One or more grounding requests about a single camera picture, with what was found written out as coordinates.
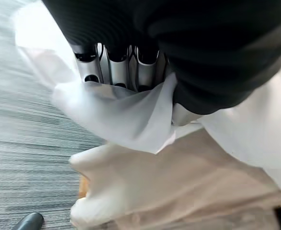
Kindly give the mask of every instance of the beige fabric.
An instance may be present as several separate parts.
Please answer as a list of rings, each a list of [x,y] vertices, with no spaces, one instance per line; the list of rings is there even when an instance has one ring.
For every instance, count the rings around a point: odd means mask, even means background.
[[[171,147],[192,156],[190,183],[194,184],[193,188],[158,208],[117,219],[120,229],[156,229],[180,218],[198,221],[281,204],[281,191],[262,169],[225,153],[205,130],[181,138]]]

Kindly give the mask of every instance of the white plastic bag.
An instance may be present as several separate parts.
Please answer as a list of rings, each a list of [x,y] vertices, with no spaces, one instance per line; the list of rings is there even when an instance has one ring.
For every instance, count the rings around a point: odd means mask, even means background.
[[[174,75],[139,94],[82,83],[73,53],[42,3],[18,11],[14,23],[17,47],[53,91],[54,104],[76,123],[113,143],[151,153],[174,141]],[[227,153],[264,168],[281,187],[281,71],[240,105],[198,121]],[[197,129],[192,124],[186,133]]]

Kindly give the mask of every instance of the black sleeve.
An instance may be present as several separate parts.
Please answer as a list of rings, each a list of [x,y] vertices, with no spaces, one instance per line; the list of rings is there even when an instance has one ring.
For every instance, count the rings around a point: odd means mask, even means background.
[[[178,79],[174,102],[206,115],[244,101],[281,68],[281,0],[134,0]]]

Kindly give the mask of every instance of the gray carpet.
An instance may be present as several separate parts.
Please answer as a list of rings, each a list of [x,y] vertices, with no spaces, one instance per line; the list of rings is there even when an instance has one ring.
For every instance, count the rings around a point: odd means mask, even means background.
[[[9,18],[28,2],[0,0],[0,230],[32,211],[45,216],[44,229],[72,229],[79,176],[68,159],[101,140],[55,109],[19,58]]]

